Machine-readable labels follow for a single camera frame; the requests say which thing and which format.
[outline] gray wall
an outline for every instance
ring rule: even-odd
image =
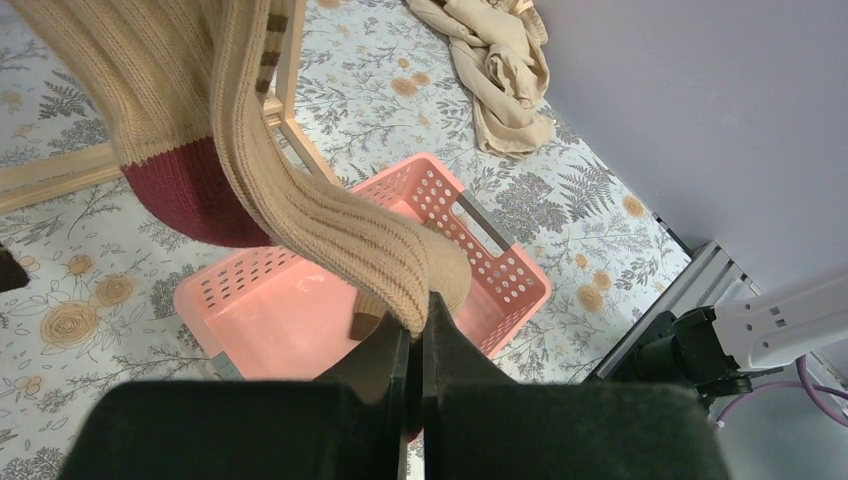
[[[0,0],[0,17],[6,17],[6,16],[11,16],[11,15],[17,15],[17,14],[18,14],[18,12],[16,12],[14,9],[12,9],[12,6],[9,5],[8,2],[5,2],[4,0]]]
[[[684,241],[766,290],[848,263],[848,2],[536,4],[548,100]]]

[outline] beige cloth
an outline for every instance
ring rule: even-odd
[[[423,331],[430,291],[453,312],[465,302],[471,266],[459,247],[284,157],[257,98],[266,48],[277,42],[266,29],[279,24],[282,0],[11,4],[95,99],[123,165],[143,167],[211,137],[217,155],[203,160],[220,162],[272,241],[380,299],[413,335]]]
[[[542,22],[542,17],[536,11],[536,6],[533,5],[533,0],[486,0],[489,5],[497,8],[502,12],[509,13],[521,19],[527,34],[530,35],[537,44],[544,45],[548,43],[548,29]]]
[[[525,157],[553,136],[536,105],[550,80],[545,56],[522,21],[481,0],[407,0],[425,23],[450,37],[462,83],[474,94],[480,149]]]

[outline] basket handle hole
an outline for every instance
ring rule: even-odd
[[[483,247],[489,255],[493,258],[499,258],[504,253],[504,249],[498,245],[498,242],[495,241],[494,238],[480,225],[474,217],[468,213],[459,202],[453,202],[451,205],[451,213],[453,213],[454,217],[462,225],[465,225],[465,228],[471,232],[471,236],[477,239],[480,242],[480,246]]]

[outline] crumpled fabric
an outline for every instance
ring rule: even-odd
[[[533,0],[486,0],[486,2],[502,12],[521,19],[527,34],[536,44],[544,45],[548,43],[548,29],[545,28],[542,17],[536,11]]]
[[[482,0],[407,0],[422,21],[447,35],[460,81],[474,94],[474,129],[484,152],[526,157],[553,136],[536,111],[550,70],[522,21]]]

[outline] red knit toe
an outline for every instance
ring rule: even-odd
[[[142,205],[176,231],[223,247],[271,245],[230,188],[211,137],[121,170]]]

